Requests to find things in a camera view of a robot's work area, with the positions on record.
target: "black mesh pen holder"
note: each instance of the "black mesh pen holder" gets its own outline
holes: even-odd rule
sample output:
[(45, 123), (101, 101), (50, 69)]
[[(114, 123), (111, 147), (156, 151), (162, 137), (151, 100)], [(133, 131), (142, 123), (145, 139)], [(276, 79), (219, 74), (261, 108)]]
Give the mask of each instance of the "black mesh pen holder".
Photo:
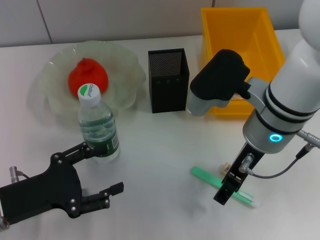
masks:
[(183, 48), (149, 51), (149, 91), (152, 112), (185, 111), (189, 68)]

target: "yellow box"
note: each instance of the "yellow box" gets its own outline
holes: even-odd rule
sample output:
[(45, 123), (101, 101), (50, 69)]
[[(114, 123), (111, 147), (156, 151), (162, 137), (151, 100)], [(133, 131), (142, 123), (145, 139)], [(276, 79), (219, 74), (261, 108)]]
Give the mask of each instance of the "yellow box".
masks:
[[(230, 49), (242, 57), (250, 77), (267, 82), (275, 77), (285, 62), (268, 11), (265, 7), (202, 8), (203, 67), (221, 49)], [(254, 108), (240, 97), (227, 107), (213, 107), (209, 112), (227, 119), (246, 118)]]

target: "water bottle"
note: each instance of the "water bottle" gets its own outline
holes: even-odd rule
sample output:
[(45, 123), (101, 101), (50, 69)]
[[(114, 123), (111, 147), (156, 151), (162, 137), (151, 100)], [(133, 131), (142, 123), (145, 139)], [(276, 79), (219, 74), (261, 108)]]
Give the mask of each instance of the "water bottle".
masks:
[(90, 147), (106, 147), (108, 153), (99, 162), (110, 162), (120, 153), (116, 122), (111, 108), (101, 100), (97, 85), (87, 83), (78, 90), (78, 120), (84, 140)]

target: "table surface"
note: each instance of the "table surface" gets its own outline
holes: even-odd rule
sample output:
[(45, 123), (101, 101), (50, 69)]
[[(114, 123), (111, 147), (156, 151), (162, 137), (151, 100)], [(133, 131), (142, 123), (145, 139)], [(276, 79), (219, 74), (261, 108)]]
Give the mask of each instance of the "table surface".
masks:
[[(184, 48), (192, 80), (199, 72), (201, 36), (120, 41), (133, 50), (148, 72), (149, 50)], [(50, 156), (80, 143), (77, 126), (68, 127), (49, 110), (34, 79), (44, 64), (68, 44), (0, 48), (0, 186), (11, 183), (9, 167), (29, 176), (44, 172)], [(116, 114), (121, 146), (108, 164), (83, 160), (75, 165), (82, 188), (91, 194), (123, 181), (124, 192), (110, 208), (71, 219), (55, 209), (12, 225), (3, 240), (276, 240), (317, 238), (320, 191), (314, 149), (275, 179), (248, 177), (242, 189), (262, 204), (249, 208), (235, 199), (213, 200), (216, 189), (190, 174), (200, 166), (219, 176), (245, 140), (244, 121), (222, 121), (187, 112), (152, 114), (148, 80), (129, 109)], [(320, 115), (305, 130), (320, 135)], [(304, 142), (295, 137), (280, 153), (255, 167), (260, 175), (282, 171)], [(21, 195), (21, 201), (28, 196)]]

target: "green marker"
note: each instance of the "green marker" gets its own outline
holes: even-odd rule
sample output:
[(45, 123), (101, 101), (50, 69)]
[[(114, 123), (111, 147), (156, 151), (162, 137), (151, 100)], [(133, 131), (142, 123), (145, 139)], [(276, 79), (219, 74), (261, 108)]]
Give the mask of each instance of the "green marker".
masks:
[[(194, 166), (191, 169), (191, 174), (197, 177), (198, 179), (201, 179), (207, 184), (210, 184), (211, 186), (214, 186), (218, 189), (220, 189), (222, 186), (222, 180), (220, 178), (213, 176), (212, 174), (202, 170), (200, 167)], [(239, 199), (243, 203), (248, 204), (253, 208), (258, 208), (260, 206), (259, 200), (254, 199), (254, 196), (244, 191), (239, 190), (238, 192), (234, 192), (232, 196), (234, 196), (236, 199)]]

